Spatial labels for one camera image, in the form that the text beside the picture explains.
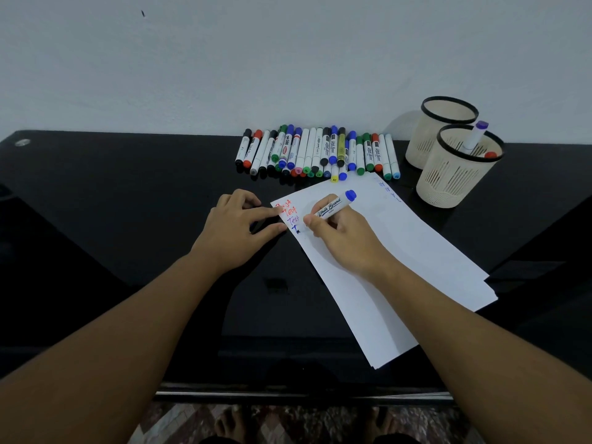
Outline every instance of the person's left arm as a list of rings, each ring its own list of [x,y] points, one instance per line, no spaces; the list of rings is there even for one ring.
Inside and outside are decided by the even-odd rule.
[[[260,205],[244,190],[222,195],[189,254],[0,380],[0,442],[127,442],[204,294],[286,230],[251,234],[251,223],[281,211]]]

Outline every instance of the hand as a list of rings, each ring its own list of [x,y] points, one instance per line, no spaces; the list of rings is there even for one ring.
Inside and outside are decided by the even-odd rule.
[[[336,198],[337,195],[329,195],[318,201],[304,217],[304,223],[315,237],[323,240],[331,255],[345,269],[369,279],[394,257],[382,246],[366,218],[350,206],[328,220],[313,215]]]
[[[246,263],[265,243],[288,228],[284,223],[276,223],[252,234],[249,231],[252,223],[282,211],[281,207],[258,206],[261,201],[246,190],[237,189],[232,195],[220,196],[189,254],[208,256],[218,275]]]

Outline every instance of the forearm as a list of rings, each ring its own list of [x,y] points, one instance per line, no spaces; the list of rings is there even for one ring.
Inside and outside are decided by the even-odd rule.
[[[592,382],[440,293],[392,258],[371,282],[487,442],[579,442]]]
[[[0,381],[0,441],[125,443],[217,276],[183,257]]]

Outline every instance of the foot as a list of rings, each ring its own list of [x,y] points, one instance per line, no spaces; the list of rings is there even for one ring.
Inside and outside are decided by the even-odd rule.
[[[389,433],[391,423],[393,422],[393,416],[389,411],[387,411],[387,415],[384,417],[384,421],[382,421],[382,424],[379,427],[376,424],[379,412],[380,409],[378,407],[374,407],[370,411],[370,414],[368,414],[366,423],[364,425],[364,440],[362,441],[364,444],[372,444],[379,436]]]
[[[230,438],[240,444],[246,444],[247,429],[241,407],[233,405],[231,409],[225,410],[214,423],[214,430],[221,438]]]

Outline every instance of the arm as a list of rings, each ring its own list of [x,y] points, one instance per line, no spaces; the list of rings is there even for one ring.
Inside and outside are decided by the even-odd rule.
[[[125,443],[216,279],[286,230],[254,221],[281,209],[253,193],[222,195],[189,254],[154,281],[0,380],[0,442]]]
[[[390,255],[356,211],[329,221],[304,217],[341,265],[387,298],[487,443],[589,442],[590,380],[443,295]]]

